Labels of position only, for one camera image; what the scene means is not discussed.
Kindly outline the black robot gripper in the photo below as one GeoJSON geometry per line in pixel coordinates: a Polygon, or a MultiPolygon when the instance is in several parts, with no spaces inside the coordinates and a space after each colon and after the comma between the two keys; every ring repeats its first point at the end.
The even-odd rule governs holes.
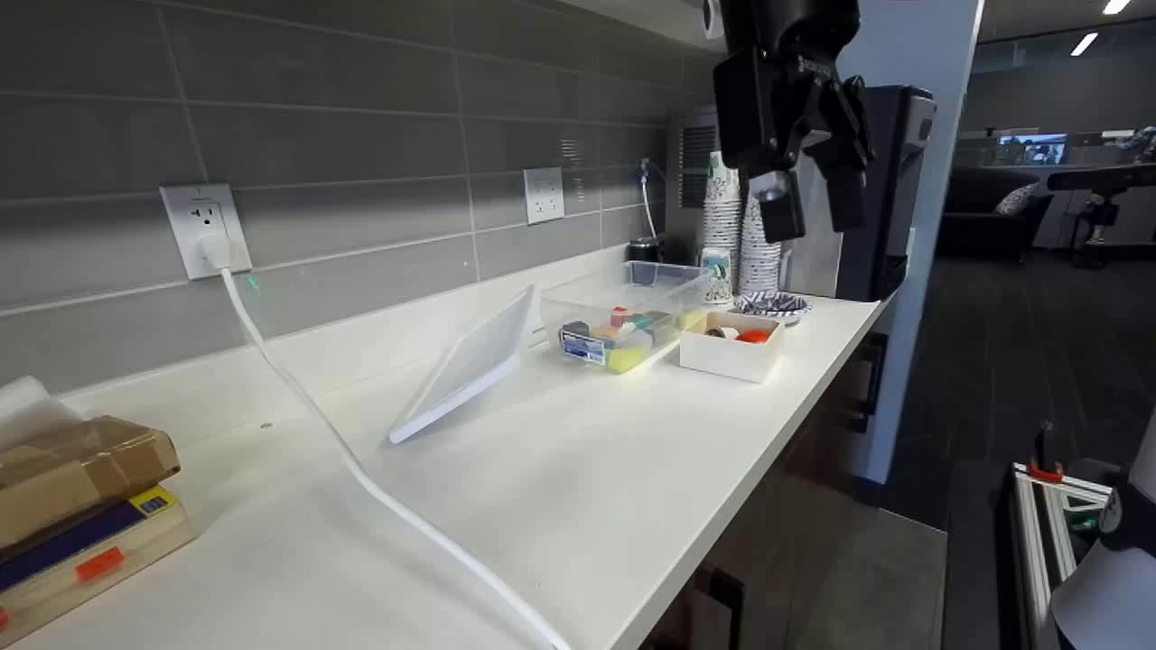
{"type": "Polygon", "coordinates": [[[863,80],[839,77],[839,53],[861,34],[855,0],[721,0],[728,58],[713,71],[721,143],[730,170],[753,172],[762,235],[805,235],[798,184],[788,172],[804,142],[829,131],[833,222],[863,222],[871,138],[863,80]]]}

